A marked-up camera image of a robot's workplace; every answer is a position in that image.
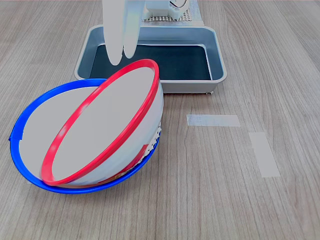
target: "white bowl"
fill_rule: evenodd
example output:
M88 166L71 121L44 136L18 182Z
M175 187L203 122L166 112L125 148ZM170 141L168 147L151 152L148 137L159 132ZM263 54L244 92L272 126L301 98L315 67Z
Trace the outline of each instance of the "white bowl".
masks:
M159 67L136 61L111 76L71 115L44 158L41 177L51 186L94 185L141 158L161 122Z

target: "wooden table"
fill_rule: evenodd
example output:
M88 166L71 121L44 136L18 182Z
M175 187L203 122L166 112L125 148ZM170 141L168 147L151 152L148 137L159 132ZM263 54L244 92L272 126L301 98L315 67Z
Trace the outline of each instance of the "wooden table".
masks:
M227 79L214 94L166 95L160 144L131 179L86 195L42 190L8 138L38 96L75 80L100 1L0 1L1 240L320 239L320 2L199 1ZM194 127L188 114L237 115ZM262 177L249 133L280 177Z

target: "blue rim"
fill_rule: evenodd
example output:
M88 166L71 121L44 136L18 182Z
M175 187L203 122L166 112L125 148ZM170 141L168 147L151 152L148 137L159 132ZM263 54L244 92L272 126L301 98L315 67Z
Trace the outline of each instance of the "blue rim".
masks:
M84 80L77 80L77 81L72 81L66 84L63 84L61 86L58 86L45 94L41 95L38 97L34 102L32 102L20 115L18 120L16 121L12 133L10 135L9 141L10 141L10 149L11 149L11 156L13 159L13 162L18 169L18 171L31 183L34 185L44 189L48 190L54 193L59 193L59 194L88 194L88 193L93 193L97 191L101 191L104 189L108 189L110 187L113 187L126 179L130 178L132 175L134 175L137 171L139 171L146 163L147 161L151 158L152 154L155 152L159 139L157 139L156 144L154 145L153 150L143 158L141 163L137 164L132 170L130 170L128 173L125 175L119 177L118 179L108 182L106 184L100 185L100 186L93 186L93 187L88 187L88 188L62 188L62 187L56 187L56 186L49 186L45 184L43 181L35 177L29 170L26 168L24 165L21 156L20 156L20 151L19 151L19 142L22 140L23 133L24 133L24 128L25 125L31 116L31 114L36 110L37 107L39 107L42 103L47 101L48 99L73 90L73 89L79 89L79 88L87 88L87 87L99 87L106 79L104 78L96 78L96 79L84 79Z

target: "white tape strip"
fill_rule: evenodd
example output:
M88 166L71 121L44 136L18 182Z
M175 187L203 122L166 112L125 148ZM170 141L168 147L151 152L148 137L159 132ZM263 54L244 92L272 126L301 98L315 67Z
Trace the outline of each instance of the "white tape strip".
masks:
M264 132L249 132L255 158L258 163L261 177L280 177L274 155L271 151Z
M237 115L187 115L188 126L241 127Z

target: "red ring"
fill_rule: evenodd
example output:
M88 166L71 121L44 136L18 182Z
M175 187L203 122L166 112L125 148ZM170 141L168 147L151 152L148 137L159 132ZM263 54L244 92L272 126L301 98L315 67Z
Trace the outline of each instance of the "red ring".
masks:
M110 86L113 82L115 82L118 78L122 77L123 75L139 69L147 67L154 71L154 78L153 83L150 88L150 91L145 98L143 104L139 108L138 112L135 114L133 119L130 121L130 123L125 127L125 129L119 134L119 136L102 152L97 156L93 161L91 161L89 164L87 164L85 167L77 171L76 173L56 181L54 179L53 173L52 173L52 166L55 160L56 153L59 149L59 146L61 142L63 141L64 137L66 136L67 132L71 128L71 126L75 123L75 121L78 119L78 117L81 115L83 110L89 106L96 97L105 90L108 86ZM150 106L152 105L156 94L158 92L159 88L159 67L157 63L151 59L142 59L135 61L128 66L122 68L115 74L113 74L111 77L108 78L107 81L102 83L93 93L90 94L86 98L86 100L83 101L83 103L75 110L75 112L70 116L70 118L66 121L66 123L63 125L59 133L56 135L55 139L53 140L49 150L47 151L43 163L42 163L42 169L41 169L41 176L44 183L50 186L58 186L62 184L67 184L72 181L75 181L84 175L88 174L95 168L97 168L100 164L102 164L106 159L108 159L112 154L114 154L121 146L122 144L131 136L131 134L136 130L138 125L141 123L141 121L146 116L148 110L150 109Z

